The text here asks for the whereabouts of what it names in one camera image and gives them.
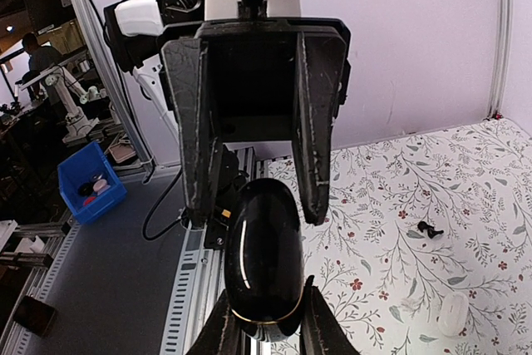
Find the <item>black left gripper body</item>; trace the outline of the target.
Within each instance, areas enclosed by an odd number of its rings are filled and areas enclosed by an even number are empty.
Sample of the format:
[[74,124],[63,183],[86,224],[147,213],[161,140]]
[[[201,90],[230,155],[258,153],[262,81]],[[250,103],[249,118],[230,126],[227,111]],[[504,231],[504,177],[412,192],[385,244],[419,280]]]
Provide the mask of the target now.
[[349,79],[346,24],[337,18],[276,14],[272,0],[236,0],[234,4],[235,17],[208,19],[196,34],[208,43],[209,76],[223,140],[293,139],[296,46],[301,32],[338,35],[345,42],[335,120]]

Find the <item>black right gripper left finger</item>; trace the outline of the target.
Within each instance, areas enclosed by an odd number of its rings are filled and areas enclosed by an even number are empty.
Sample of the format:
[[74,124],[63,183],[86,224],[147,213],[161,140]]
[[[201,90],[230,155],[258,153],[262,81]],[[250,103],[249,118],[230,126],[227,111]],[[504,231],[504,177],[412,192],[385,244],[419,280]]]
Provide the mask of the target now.
[[224,289],[187,355],[235,355],[241,329]]

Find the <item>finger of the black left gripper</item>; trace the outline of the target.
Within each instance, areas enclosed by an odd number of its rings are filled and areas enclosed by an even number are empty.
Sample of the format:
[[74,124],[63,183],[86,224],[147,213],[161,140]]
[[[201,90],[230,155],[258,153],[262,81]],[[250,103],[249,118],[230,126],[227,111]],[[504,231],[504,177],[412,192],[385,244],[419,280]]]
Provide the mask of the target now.
[[293,159],[305,221],[328,211],[333,120],[342,83],[345,42],[338,35],[298,34],[293,109]]
[[185,205],[195,228],[212,217],[223,143],[209,76],[209,47],[198,38],[167,42],[161,53],[180,135]]

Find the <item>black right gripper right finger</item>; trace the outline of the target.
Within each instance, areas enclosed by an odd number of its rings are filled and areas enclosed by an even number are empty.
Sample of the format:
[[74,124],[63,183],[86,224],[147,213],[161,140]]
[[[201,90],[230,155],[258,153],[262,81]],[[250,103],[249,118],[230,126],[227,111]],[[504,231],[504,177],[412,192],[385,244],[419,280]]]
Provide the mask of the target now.
[[359,355],[313,280],[308,276],[303,290],[301,354]]

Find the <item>black earbud charging case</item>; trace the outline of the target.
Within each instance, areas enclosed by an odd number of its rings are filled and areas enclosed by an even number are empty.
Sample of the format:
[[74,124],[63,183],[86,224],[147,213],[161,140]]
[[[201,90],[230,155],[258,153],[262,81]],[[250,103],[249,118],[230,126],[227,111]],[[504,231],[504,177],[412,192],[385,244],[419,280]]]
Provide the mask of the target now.
[[224,284],[241,328],[263,342],[293,335],[304,292],[301,225],[293,193],[281,181],[247,183],[230,211]]

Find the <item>white earbud charging case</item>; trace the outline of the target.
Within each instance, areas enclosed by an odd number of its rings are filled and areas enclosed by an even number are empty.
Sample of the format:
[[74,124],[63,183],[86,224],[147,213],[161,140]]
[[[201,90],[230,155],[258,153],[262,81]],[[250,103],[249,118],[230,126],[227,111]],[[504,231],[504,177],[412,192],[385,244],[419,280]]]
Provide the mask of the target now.
[[437,321],[440,332],[455,337],[463,330],[469,311],[469,299],[463,293],[448,293],[441,302]]

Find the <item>black wireless earbuds pair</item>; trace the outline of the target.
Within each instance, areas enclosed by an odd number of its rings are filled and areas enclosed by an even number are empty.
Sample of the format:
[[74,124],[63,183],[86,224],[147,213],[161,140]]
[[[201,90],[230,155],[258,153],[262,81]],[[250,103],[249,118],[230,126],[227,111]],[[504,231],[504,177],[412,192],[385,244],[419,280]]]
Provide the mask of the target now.
[[444,231],[442,229],[436,229],[434,226],[429,225],[425,221],[420,221],[417,224],[417,228],[420,232],[425,233],[429,239],[434,239],[435,237],[444,234]]

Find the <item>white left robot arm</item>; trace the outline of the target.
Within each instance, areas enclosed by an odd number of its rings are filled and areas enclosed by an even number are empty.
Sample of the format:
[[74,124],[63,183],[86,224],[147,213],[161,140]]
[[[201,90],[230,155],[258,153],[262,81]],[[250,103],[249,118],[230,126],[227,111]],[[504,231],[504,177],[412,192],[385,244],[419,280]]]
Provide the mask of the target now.
[[195,226],[213,214],[223,146],[266,141],[291,142],[304,218],[324,222],[351,71],[343,21],[303,17],[299,0],[121,0],[104,16],[116,64],[175,114]]

